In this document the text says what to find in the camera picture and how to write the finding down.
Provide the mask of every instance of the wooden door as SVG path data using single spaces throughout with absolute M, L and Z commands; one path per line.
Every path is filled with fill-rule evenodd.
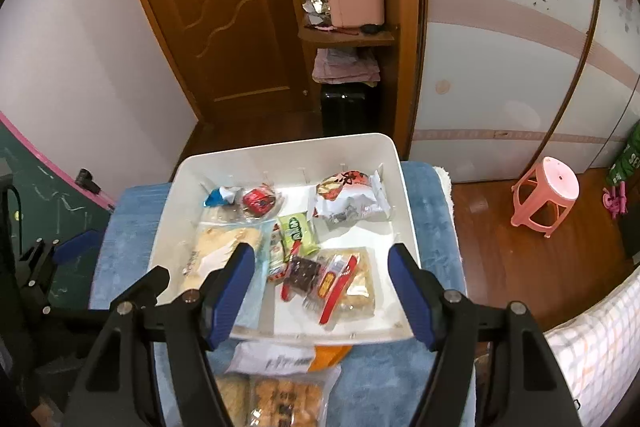
M 292 0 L 148 0 L 202 117 L 310 110 Z

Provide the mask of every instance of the bolt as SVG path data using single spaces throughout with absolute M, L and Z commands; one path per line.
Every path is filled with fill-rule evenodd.
M 462 301 L 462 295 L 458 290 L 444 290 L 444 298 L 452 304 Z
M 126 315 L 133 309 L 133 304 L 131 304 L 129 301 L 124 301 L 118 304 L 118 307 L 116 309 L 120 315 Z
M 527 307 L 518 301 L 512 302 L 510 308 L 516 315 L 524 315 L 527 312 Z
M 196 289 L 187 290 L 182 294 L 182 300 L 187 304 L 196 302 L 200 298 L 200 292 Z

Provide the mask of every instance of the wooden shelf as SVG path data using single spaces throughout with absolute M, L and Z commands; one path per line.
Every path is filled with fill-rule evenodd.
M 346 33 L 323 32 L 302 26 L 298 31 L 298 37 L 310 42 L 318 48 L 339 48 L 350 46 L 352 48 L 364 48 L 366 46 L 392 46 L 394 36 L 391 32 L 383 30 L 375 35 L 348 35 Z

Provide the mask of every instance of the plastic stool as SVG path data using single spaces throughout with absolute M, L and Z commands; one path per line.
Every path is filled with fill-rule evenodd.
M 524 203 L 520 203 L 520 187 L 523 184 L 533 185 L 535 188 Z M 527 225 L 537 232 L 545 232 L 545 237 L 550 237 L 574 206 L 580 193 L 580 185 L 578 185 L 578 178 L 567 165 L 560 160 L 545 156 L 542 162 L 533 165 L 529 172 L 511 187 L 511 191 L 514 208 L 511 224 L 514 227 Z M 547 202 L 553 203 L 556 210 L 556 220 L 550 227 L 531 220 L 531 216 Z M 560 206 L 564 207 L 562 214 L 560 214 Z

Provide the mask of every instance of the plaid fabric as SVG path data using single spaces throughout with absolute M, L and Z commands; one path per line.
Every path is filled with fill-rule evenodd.
M 584 427 L 600 427 L 640 369 L 640 268 L 605 299 L 545 333 Z

